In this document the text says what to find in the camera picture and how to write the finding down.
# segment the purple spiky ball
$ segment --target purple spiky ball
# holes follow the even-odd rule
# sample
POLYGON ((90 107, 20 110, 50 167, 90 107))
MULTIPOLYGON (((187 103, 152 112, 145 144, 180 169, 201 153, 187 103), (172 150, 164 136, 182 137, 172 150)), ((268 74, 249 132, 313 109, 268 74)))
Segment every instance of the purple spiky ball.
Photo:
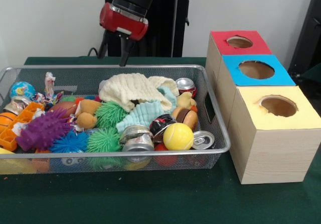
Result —
POLYGON ((53 141, 65 136, 72 128, 73 123, 62 119, 66 110, 49 111, 32 120, 20 137, 16 138, 19 146, 24 150, 46 150, 53 145, 53 141))

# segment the wire basket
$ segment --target wire basket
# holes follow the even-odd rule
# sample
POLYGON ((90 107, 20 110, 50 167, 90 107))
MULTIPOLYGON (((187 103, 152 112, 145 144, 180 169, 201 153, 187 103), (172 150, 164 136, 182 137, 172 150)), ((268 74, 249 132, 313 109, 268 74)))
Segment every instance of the wire basket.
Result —
POLYGON ((199 123, 197 130, 215 136, 213 149, 186 151, 66 153, 66 154, 0 154, 0 174, 64 173, 133 170, 210 169, 220 155, 230 148, 230 140, 215 95, 204 67, 199 65, 166 66, 23 66, 7 68, 0 73, 0 112, 10 102, 12 84, 26 81, 43 92, 46 72, 56 77, 54 91, 65 95, 97 95, 100 81, 120 73, 141 73, 146 77, 164 76, 174 80, 193 80, 199 123))

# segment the green table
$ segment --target green table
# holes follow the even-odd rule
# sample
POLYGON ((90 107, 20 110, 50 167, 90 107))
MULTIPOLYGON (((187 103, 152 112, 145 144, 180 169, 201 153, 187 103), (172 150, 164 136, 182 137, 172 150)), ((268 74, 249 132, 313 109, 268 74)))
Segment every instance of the green table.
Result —
MULTIPOLYGON (((29 58, 26 64, 117 64, 29 58)), ((130 64, 205 64, 131 58, 130 64)), ((303 183, 240 185, 231 157, 211 170, 1 176, 0 223, 321 223, 321 154, 303 183)))

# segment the yellow ball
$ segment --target yellow ball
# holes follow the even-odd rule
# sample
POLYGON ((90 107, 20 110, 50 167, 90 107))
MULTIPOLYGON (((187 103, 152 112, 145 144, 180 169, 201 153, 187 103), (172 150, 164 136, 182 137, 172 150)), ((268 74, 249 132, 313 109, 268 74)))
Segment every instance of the yellow ball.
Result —
POLYGON ((189 150, 194 141, 193 131, 185 124, 172 124, 165 130, 163 141, 169 150, 189 150))

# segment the cardboard box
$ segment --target cardboard box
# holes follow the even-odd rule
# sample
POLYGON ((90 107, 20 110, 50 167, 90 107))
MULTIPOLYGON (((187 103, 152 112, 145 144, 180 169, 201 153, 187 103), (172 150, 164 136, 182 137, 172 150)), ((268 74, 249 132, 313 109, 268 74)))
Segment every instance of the cardboard box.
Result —
POLYGON ((272 54, 257 31, 211 32, 206 59, 206 71, 215 90, 223 55, 272 54))
POLYGON ((215 95, 226 126, 236 86, 295 86, 274 55, 222 56, 222 59, 215 95))
POLYGON ((228 132, 241 184, 301 182, 321 118, 298 86, 238 87, 228 132))

